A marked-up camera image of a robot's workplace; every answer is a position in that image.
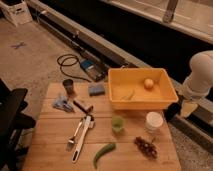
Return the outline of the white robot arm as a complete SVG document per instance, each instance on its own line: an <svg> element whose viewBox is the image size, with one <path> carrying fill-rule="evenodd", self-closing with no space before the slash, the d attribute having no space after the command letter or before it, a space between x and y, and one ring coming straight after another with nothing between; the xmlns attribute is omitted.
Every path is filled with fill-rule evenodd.
<svg viewBox="0 0 213 171"><path fill-rule="evenodd" d="M180 116L189 117L198 107L197 101L205 98L213 87L213 50L195 54L189 62L191 73L181 87L184 100Z"/></svg>

